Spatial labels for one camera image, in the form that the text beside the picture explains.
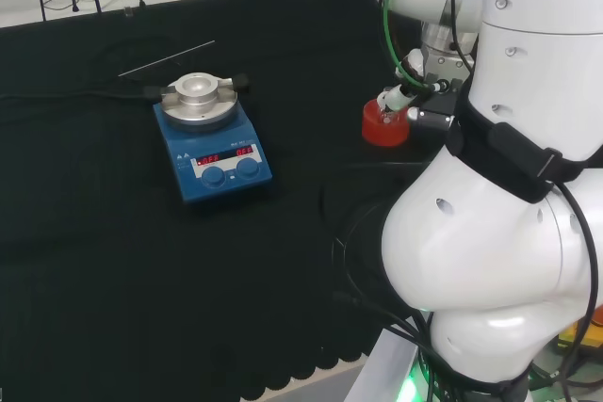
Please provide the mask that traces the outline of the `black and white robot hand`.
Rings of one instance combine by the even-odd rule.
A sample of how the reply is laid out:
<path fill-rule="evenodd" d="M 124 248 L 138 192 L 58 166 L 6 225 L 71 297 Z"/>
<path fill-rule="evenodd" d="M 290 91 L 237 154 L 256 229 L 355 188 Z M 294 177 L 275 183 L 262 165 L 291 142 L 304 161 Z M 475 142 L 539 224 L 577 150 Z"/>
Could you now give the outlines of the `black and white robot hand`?
<path fill-rule="evenodd" d="M 457 57 L 430 47 L 415 48 L 396 70 L 398 83 L 377 97 L 385 121 L 406 120 L 412 126 L 447 130 L 468 70 Z"/>

